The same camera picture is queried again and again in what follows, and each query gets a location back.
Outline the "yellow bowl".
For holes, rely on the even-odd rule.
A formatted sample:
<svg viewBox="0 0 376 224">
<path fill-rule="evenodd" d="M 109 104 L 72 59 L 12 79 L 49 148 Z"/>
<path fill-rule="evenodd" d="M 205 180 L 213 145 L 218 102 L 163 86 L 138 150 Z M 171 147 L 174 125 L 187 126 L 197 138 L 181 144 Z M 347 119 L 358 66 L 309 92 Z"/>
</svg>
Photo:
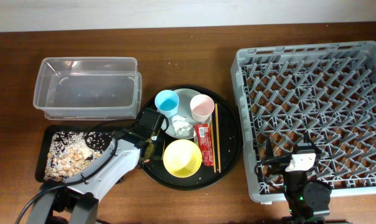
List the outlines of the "yellow bowl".
<svg viewBox="0 0 376 224">
<path fill-rule="evenodd" d="M 179 139 L 171 142 L 163 154 L 165 169 L 178 178 L 194 175 L 202 165 L 202 154 L 192 141 Z"/>
</svg>

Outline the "blue plastic cup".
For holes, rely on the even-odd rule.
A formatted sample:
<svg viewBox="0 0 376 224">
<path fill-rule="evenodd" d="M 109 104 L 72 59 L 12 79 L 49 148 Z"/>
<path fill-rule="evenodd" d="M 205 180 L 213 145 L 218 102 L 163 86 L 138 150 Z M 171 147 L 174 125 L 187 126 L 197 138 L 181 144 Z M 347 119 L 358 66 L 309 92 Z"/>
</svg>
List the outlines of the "blue plastic cup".
<svg viewBox="0 0 376 224">
<path fill-rule="evenodd" d="M 173 117 L 178 112 L 179 96 L 172 90 L 160 91 L 154 102 L 157 110 L 167 118 Z"/>
</svg>

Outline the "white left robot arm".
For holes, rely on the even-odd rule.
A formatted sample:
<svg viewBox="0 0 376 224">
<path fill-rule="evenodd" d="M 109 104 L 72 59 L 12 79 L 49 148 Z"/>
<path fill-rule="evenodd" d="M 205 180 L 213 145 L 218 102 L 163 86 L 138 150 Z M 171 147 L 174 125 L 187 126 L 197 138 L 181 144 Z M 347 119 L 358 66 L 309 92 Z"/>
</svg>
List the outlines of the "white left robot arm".
<svg viewBox="0 0 376 224">
<path fill-rule="evenodd" d="M 108 148 L 100 158 L 77 175 L 57 182 L 48 180 L 22 209 L 19 223 L 28 208 L 27 223 L 47 223 L 54 220 L 53 211 L 65 208 L 72 211 L 69 223 L 96 223 L 102 198 L 125 174 L 150 159 L 157 134 L 151 130 L 113 132 Z"/>
</svg>

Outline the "pink plastic cup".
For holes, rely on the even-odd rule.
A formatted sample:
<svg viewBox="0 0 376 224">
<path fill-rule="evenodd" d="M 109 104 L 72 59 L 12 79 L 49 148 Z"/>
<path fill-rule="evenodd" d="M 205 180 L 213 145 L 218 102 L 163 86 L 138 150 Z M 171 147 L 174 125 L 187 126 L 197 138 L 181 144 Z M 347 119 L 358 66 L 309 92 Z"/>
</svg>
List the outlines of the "pink plastic cup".
<svg viewBox="0 0 376 224">
<path fill-rule="evenodd" d="M 190 101 L 190 110 L 192 118 L 196 122 L 203 123 L 207 121 L 215 109 L 213 99 L 208 95 L 199 94 Z"/>
</svg>

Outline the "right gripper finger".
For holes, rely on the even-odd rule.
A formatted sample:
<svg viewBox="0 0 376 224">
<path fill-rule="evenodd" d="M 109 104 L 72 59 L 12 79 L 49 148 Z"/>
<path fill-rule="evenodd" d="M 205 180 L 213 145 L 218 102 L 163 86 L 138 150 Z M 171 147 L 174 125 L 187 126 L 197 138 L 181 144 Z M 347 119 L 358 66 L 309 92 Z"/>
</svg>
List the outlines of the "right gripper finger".
<svg viewBox="0 0 376 224">
<path fill-rule="evenodd" d="M 271 143 L 271 138 L 268 136 L 266 140 L 266 147 L 265 147 L 265 159 L 272 159 L 272 158 L 274 158 L 273 147 Z"/>
<path fill-rule="evenodd" d="M 315 153 L 321 153 L 321 150 L 314 144 L 308 132 L 304 133 L 303 141 L 307 150 L 313 150 Z"/>
</svg>

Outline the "white tissue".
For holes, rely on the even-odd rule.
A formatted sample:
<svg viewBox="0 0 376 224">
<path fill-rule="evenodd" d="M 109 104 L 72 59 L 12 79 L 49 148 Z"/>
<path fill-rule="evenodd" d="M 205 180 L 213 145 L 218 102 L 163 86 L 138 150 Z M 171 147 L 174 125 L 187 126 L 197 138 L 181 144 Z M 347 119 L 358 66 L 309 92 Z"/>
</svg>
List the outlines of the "white tissue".
<svg viewBox="0 0 376 224">
<path fill-rule="evenodd" d="M 184 131 L 190 131 L 192 129 L 192 125 L 188 123 L 187 118 L 183 116 L 175 115 L 171 118 L 171 121 L 176 135 L 181 135 Z"/>
</svg>

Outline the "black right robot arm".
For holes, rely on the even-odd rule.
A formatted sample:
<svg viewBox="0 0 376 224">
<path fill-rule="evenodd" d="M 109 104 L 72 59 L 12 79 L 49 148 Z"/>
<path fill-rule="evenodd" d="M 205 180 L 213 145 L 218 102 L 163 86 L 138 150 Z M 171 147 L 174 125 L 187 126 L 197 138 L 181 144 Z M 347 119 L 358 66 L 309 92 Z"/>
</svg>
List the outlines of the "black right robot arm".
<svg viewBox="0 0 376 224">
<path fill-rule="evenodd" d="M 308 172 L 315 169 L 321 158 L 321 150 L 313 143 L 309 133 L 303 142 L 282 156 L 274 156 L 271 139 L 266 140 L 264 165 L 271 167 L 271 173 L 283 178 L 282 192 L 289 205 L 290 216 L 283 217 L 283 223 L 325 223 L 330 214 L 331 187 L 320 180 L 309 180 Z"/>
</svg>

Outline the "red sauce packet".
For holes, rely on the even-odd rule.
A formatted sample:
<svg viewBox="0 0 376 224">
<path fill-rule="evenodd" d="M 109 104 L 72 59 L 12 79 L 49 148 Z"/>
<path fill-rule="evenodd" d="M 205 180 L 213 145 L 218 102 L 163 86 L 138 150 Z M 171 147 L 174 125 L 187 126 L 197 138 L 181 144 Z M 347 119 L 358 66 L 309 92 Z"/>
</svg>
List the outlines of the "red sauce packet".
<svg viewBox="0 0 376 224">
<path fill-rule="evenodd" d="M 194 128 L 196 136 L 195 142 L 197 142 L 201 151 L 202 163 L 205 166 L 214 166 L 210 126 L 208 124 L 195 124 Z"/>
</svg>

